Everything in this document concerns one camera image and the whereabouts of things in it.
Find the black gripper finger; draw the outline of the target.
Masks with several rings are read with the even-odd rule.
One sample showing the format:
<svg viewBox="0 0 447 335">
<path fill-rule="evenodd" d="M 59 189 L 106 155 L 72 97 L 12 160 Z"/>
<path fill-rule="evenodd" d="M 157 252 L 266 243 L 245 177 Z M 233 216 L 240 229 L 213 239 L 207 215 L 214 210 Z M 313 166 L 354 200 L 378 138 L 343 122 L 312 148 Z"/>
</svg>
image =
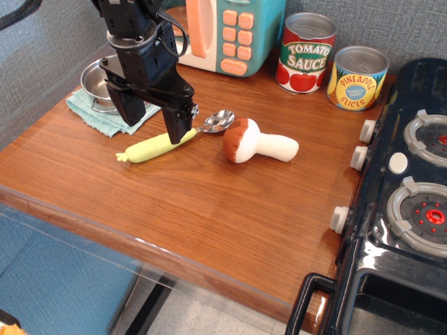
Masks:
<svg viewBox="0 0 447 335">
<path fill-rule="evenodd" d="M 112 103 L 124 122 L 129 126 L 136 125 L 146 114 L 144 102 L 135 97 L 133 91 L 126 85 L 119 85 L 108 80 L 106 87 Z"/>
<path fill-rule="evenodd" d="M 179 144 L 192 128 L 193 119 L 198 114 L 198 106 L 192 99 L 174 100 L 162 107 L 163 118 L 171 144 Z"/>
</svg>

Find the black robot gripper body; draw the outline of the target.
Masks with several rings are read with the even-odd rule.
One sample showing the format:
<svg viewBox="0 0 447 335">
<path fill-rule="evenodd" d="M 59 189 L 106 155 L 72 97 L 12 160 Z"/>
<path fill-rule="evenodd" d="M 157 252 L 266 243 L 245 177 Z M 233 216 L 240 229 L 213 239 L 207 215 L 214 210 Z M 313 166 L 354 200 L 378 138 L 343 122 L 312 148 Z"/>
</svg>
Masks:
<svg viewBox="0 0 447 335">
<path fill-rule="evenodd" d="M 152 23 L 145 35 L 119 37 L 107 32 L 107 39 L 117 58 L 101 64 L 106 82 L 126 85 L 144 103 L 160 107 L 193 100 L 193 87 L 177 72 L 179 54 L 171 23 Z"/>
</svg>

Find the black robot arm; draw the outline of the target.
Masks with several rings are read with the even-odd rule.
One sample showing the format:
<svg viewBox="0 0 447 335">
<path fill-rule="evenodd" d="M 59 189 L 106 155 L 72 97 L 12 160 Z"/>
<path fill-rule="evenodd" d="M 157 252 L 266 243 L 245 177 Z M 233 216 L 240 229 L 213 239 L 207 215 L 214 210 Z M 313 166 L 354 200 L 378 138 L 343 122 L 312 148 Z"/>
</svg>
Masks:
<svg viewBox="0 0 447 335">
<path fill-rule="evenodd" d="M 172 144 L 192 128 L 198 112 L 194 89 L 177 72 L 179 58 L 173 29 L 180 23 L 162 9 L 161 1 L 94 1 L 105 20 L 107 39 L 117 60 L 103 61 L 106 87 L 122 119 L 135 125 L 145 103 L 161 107 Z"/>
</svg>

